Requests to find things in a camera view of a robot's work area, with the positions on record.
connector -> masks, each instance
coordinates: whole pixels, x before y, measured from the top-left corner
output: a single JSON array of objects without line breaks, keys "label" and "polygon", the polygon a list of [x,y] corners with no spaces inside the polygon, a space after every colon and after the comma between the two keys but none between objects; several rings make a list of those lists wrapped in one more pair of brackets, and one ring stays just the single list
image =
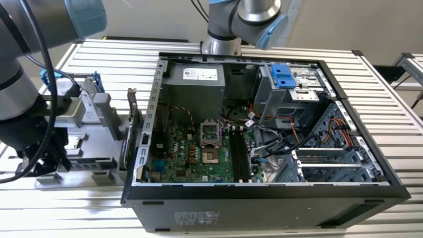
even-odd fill
[{"label": "connector", "polygon": [[349,126],[348,125],[337,125],[334,127],[334,130],[349,130]]}]

green circuit board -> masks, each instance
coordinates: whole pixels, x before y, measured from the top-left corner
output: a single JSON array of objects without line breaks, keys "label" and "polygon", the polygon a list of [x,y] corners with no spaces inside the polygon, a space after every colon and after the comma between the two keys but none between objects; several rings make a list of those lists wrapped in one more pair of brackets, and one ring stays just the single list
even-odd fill
[{"label": "green circuit board", "polygon": [[[165,172],[159,174],[161,183],[186,182],[233,182],[232,162],[229,150],[228,130],[221,132],[221,145],[218,149],[200,147],[200,133],[186,138],[187,129],[173,127],[169,138],[169,158],[165,159]],[[244,133],[245,141],[253,141],[253,133]],[[217,161],[208,163],[202,156],[209,151],[217,155]],[[253,182],[262,182],[258,167],[257,174],[252,177]]]}]

blue clamp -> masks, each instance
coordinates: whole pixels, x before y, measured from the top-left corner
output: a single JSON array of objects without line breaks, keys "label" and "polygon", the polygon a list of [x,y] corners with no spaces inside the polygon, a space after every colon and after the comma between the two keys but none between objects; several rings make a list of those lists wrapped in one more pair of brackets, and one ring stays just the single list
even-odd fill
[{"label": "blue clamp", "polygon": [[296,82],[292,77],[289,67],[285,64],[272,64],[270,74],[276,81],[277,88],[296,88]]},{"label": "blue clamp", "polygon": [[[47,91],[51,91],[51,87],[50,87],[50,84],[49,84],[49,82],[47,82],[47,75],[46,75],[46,70],[45,70],[45,69],[41,70],[39,76],[41,76],[41,80],[42,80],[42,83],[43,83],[45,86],[46,86]],[[57,79],[57,78],[62,78],[62,75],[54,72],[54,78],[55,78],[55,79]]]},{"label": "blue clamp", "polygon": [[91,78],[94,79],[94,85],[97,87],[97,92],[103,93],[103,87],[102,87],[102,82],[101,82],[101,76],[97,74],[97,71],[93,72]]}]

motherboard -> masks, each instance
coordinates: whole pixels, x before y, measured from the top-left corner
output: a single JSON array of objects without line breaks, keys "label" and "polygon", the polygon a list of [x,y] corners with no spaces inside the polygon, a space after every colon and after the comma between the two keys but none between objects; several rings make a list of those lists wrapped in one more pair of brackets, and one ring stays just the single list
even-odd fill
[{"label": "motherboard", "polygon": [[[262,182],[261,170],[258,167],[250,171],[248,164],[248,152],[254,147],[253,132],[241,130],[236,132],[241,136],[238,141],[230,141],[234,135],[232,128],[218,128],[214,135],[212,125],[204,124],[194,131],[189,128],[171,127],[169,136],[167,158],[153,160],[150,174],[151,182],[186,183],[186,182],[238,182],[246,176],[246,182]],[[204,145],[204,141],[213,140],[217,144]],[[241,147],[242,154],[233,149]],[[238,168],[246,171],[240,175]]]}]

metal rail table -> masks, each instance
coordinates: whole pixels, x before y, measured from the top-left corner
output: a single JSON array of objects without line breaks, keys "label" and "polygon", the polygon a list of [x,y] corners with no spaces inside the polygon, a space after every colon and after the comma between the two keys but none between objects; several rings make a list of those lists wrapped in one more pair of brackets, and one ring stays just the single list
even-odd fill
[{"label": "metal rail table", "polygon": [[[58,63],[71,73],[98,71],[111,107],[127,113],[126,88],[137,89],[145,109],[157,53],[197,53],[197,43],[86,40],[73,44]],[[423,236],[423,122],[366,59],[350,51],[242,47],[245,57],[324,60],[349,97],[360,119],[388,162],[408,187],[410,199],[345,230],[260,231],[161,234],[175,237],[421,237]],[[0,144],[0,169],[10,165],[10,148]],[[119,206],[119,186],[38,191],[34,179],[0,185],[0,231],[15,235],[145,235],[130,209]]]}]

